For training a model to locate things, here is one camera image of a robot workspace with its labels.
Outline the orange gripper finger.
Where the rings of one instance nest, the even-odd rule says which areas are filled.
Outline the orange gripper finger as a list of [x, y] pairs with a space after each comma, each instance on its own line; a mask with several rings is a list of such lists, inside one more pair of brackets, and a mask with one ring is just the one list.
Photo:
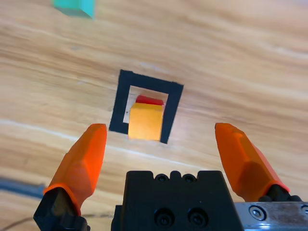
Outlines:
[[90, 230], [81, 206], [95, 191], [106, 139], [106, 125], [91, 124], [65, 154], [33, 215], [41, 231]]
[[301, 202], [291, 195], [263, 153], [246, 134], [228, 123], [216, 123], [221, 162], [232, 190], [246, 202]]

